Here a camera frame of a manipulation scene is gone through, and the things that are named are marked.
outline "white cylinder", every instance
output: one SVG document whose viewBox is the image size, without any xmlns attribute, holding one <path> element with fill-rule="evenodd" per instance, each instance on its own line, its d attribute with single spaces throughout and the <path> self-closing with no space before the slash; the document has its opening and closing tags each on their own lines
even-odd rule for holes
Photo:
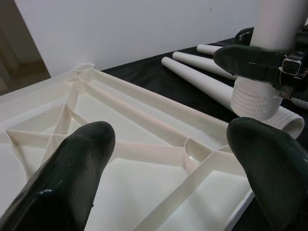
<svg viewBox="0 0 308 231">
<path fill-rule="evenodd" d="M 203 53 L 203 54 L 213 55 L 214 52 L 217 51 L 220 48 L 221 47 L 218 47 L 218 46 L 199 44 L 197 46 L 197 51 L 200 52 L 200 53 Z"/>
<path fill-rule="evenodd" d="M 208 59 L 192 54 L 185 54 L 182 52 L 174 52 L 172 58 L 182 63 L 198 67 L 205 71 L 209 71 L 211 73 L 223 76 L 231 80 L 235 80 L 237 78 L 236 76 L 230 74 L 229 72 L 218 66 L 213 59 Z"/>
<path fill-rule="evenodd" d="M 167 57 L 162 59 L 162 64 L 230 109 L 232 87 Z M 261 122 L 285 131 L 295 139 L 299 136 L 305 124 L 303 117 L 284 107 L 279 107 L 277 113 L 271 119 L 261 120 Z"/>
<path fill-rule="evenodd" d="M 75 67 L 74 71 L 76 75 L 79 75 L 80 73 L 84 71 L 93 69 L 94 66 L 95 64 L 92 64 L 92 63 L 82 63 L 82 64 L 79 64 L 77 67 Z"/>
<path fill-rule="evenodd" d="M 296 33 L 307 19 L 308 1 L 261 0 L 260 7 L 250 45 L 269 51 L 290 51 Z M 279 92 L 270 84 L 239 77 L 235 81 L 231 108 L 239 116 L 264 120 L 276 114 L 281 100 Z"/>
<path fill-rule="evenodd" d="M 303 117 L 281 106 L 272 118 L 261 122 L 288 133 L 294 139 L 300 135 L 305 125 Z"/>
<path fill-rule="evenodd" d="M 281 104 L 279 92 L 263 82 L 238 77 L 234 83 L 231 108 L 238 116 L 265 120 L 274 116 Z"/>
<path fill-rule="evenodd" d="M 308 102 L 296 98 L 291 98 L 290 101 L 297 107 L 303 108 L 305 110 L 308 110 Z"/>
<path fill-rule="evenodd" d="M 228 85 L 167 57 L 162 59 L 162 64 L 223 106 L 230 107 L 233 89 Z"/>
</svg>

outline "white wall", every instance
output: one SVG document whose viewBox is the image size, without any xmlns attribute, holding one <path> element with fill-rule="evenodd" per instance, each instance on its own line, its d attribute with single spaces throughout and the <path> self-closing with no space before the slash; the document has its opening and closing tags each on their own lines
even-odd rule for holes
<svg viewBox="0 0 308 231">
<path fill-rule="evenodd" d="M 15 0 L 50 75 L 105 69 L 233 37 L 257 0 Z"/>
<path fill-rule="evenodd" d="M 14 0 L 0 0 L 0 27 L 19 62 L 41 59 Z"/>
</svg>

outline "black tablecloth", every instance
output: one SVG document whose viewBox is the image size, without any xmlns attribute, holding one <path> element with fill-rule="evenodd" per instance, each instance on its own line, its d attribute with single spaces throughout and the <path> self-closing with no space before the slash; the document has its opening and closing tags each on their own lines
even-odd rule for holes
<svg viewBox="0 0 308 231">
<path fill-rule="evenodd" d="M 217 42 L 213 45 L 224 46 L 233 44 L 233 39 Z M 187 48 L 181 50 L 184 53 L 195 54 L 203 57 L 209 57 L 207 55 L 198 53 L 196 47 Z M 109 73 L 115 77 L 156 92 L 160 95 L 168 97 L 186 106 L 194 108 L 198 111 L 216 117 L 226 122 L 230 122 L 236 118 L 230 110 L 220 105 L 218 102 L 201 92 L 198 88 L 191 85 L 186 80 L 182 79 L 172 71 L 168 70 L 161 64 L 163 57 L 172 57 L 172 53 L 161 54 L 155 57 L 139 60 L 133 63 L 113 67 L 104 72 Z M 221 82 L 224 82 L 233 87 L 234 82 L 232 80 L 219 77 L 212 73 L 195 68 L 200 72 L 203 72 Z M 305 119 L 307 124 L 308 111 L 295 107 L 290 102 L 283 102 L 282 105 L 289 110 L 292 110 Z M 302 134 L 297 140 L 308 149 L 308 143 L 305 140 L 308 137 L 308 128 L 305 126 Z M 256 199 L 252 201 L 250 206 L 246 209 L 240 220 L 237 222 L 233 229 L 234 231 L 270 231 L 270 226 L 264 217 L 260 206 Z"/>
</svg>

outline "brown floor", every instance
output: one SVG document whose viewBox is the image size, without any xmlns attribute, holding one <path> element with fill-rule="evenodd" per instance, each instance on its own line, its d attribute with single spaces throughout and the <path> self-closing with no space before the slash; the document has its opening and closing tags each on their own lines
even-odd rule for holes
<svg viewBox="0 0 308 231">
<path fill-rule="evenodd" d="M 22 63 L 17 70 L 10 72 L 11 79 L 6 83 L 8 89 L 0 91 L 0 95 L 30 86 L 32 84 L 49 79 L 50 75 L 42 60 Z"/>
</svg>

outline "white 3d printed tray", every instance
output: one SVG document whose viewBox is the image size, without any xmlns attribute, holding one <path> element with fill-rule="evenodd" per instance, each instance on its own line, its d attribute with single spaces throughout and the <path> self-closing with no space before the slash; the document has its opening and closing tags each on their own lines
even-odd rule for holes
<svg viewBox="0 0 308 231">
<path fill-rule="evenodd" d="M 227 123 L 95 69 L 0 97 L 0 215 L 78 127 L 110 123 L 115 151 L 85 230 L 230 230 L 253 198 Z"/>
</svg>

